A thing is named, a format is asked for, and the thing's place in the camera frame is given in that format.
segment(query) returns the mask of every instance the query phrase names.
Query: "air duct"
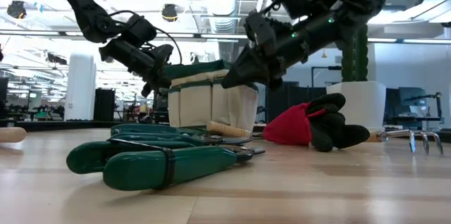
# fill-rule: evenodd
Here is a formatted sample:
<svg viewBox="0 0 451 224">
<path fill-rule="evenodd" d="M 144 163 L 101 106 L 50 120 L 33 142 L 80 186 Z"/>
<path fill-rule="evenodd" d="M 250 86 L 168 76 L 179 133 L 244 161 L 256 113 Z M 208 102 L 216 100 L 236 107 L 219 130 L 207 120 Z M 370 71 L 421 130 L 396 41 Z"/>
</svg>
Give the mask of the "air duct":
<svg viewBox="0 0 451 224">
<path fill-rule="evenodd" d="M 236 32 L 238 21 L 229 18 L 229 16 L 235 14 L 237 0 L 207 0 L 207 9 L 209 15 L 212 15 L 209 20 L 213 33 L 230 34 Z M 218 45 L 219 58 L 233 62 L 235 44 L 232 42 L 219 42 Z"/>
</svg>

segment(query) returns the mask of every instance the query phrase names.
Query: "black strap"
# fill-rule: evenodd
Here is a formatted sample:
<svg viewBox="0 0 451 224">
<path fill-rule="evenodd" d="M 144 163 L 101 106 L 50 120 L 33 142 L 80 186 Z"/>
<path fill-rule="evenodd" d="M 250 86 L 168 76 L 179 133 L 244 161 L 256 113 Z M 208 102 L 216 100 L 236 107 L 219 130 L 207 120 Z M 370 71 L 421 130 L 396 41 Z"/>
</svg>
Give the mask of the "black strap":
<svg viewBox="0 0 451 224">
<path fill-rule="evenodd" d="M 163 182 L 157 189 L 164 189 L 172 185 L 174 181 L 174 174 L 175 174 L 175 155 L 174 151 L 172 149 L 169 149 L 167 147 L 156 147 L 151 146 L 148 144 L 143 144 L 139 142 L 131 142 L 124 139 L 108 139 L 109 142 L 114 143 L 124 143 L 124 144 L 131 144 L 135 146 L 141 146 L 146 147 L 149 150 L 156 150 L 156 151 L 162 151 L 164 155 L 166 156 L 166 170 L 163 177 Z"/>
</svg>

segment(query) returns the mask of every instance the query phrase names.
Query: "white planter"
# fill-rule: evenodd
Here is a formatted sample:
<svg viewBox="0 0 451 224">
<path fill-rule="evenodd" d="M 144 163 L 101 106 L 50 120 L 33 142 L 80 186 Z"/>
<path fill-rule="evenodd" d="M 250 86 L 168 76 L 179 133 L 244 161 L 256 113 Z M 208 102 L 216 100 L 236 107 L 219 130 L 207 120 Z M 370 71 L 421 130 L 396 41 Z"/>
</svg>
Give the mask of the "white planter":
<svg viewBox="0 0 451 224">
<path fill-rule="evenodd" d="M 327 93 L 341 93 L 346 104 L 340 112 L 347 125 L 363 125 L 370 131 L 383 130 L 386 87 L 379 82 L 342 82 L 327 87 Z"/>
</svg>

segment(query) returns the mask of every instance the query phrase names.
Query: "potted plant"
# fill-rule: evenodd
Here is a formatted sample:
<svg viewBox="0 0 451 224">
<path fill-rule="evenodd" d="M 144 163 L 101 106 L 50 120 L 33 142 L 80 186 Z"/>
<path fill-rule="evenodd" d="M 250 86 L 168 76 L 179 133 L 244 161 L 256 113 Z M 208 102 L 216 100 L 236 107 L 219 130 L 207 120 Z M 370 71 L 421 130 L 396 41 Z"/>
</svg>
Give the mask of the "potted plant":
<svg viewBox="0 0 451 224">
<path fill-rule="evenodd" d="M 339 92 L 346 97 L 340 111 L 350 125 L 363 125 L 369 130 L 383 130 L 385 86 L 368 81 L 368 26 L 361 27 L 353 44 L 342 51 L 342 82 L 329 86 L 327 93 Z"/>
</svg>

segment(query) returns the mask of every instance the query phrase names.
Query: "green handle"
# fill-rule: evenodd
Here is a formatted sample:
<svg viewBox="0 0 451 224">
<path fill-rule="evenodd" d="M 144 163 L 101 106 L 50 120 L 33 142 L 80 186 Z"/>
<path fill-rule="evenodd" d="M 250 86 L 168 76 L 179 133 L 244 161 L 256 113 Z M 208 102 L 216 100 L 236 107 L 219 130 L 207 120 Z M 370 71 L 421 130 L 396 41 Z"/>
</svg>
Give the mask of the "green handle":
<svg viewBox="0 0 451 224">
<path fill-rule="evenodd" d="M 148 125 L 139 123 L 129 123 L 115 125 L 111 128 L 111 135 L 115 135 L 121 132 L 147 132 L 147 133 L 168 132 L 182 134 L 182 132 L 178 128 L 167 125 Z"/>
<path fill-rule="evenodd" d="M 222 147 L 175 149 L 173 184 L 223 171 L 235 164 L 236 155 Z M 166 155 L 161 151 L 122 153 L 105 165 L 104 182 L 113 189 L 158 189 L 166 174 Z"/>
<path fill-rule="evenodd" d="M 195 137 L 180 135 L 177 133 L 145 133 L 145 132 L 122 132 L 110 137 L 110 139 L 123 139 L 128 141 L 161 141 L 161 142 L 187 142 L 196 147 L 204 146 L 204 142 Z"/>
<path fill-rule="evenodd" d="M 140 143 L 156 147 L 167 147 L 171 149 L 194 147 L 187 142 L 155 142 L 143 141 Z M 124 152 L 149 151 L 148 148 L 132 145 L 120 144 L 108 141 L 88 142 L 74 148 L 66 158 L 66 164 L 70 171 L 76 174 L 88 174 L 102 172 L 106 162 L 116 154 Z"/>
</svg>

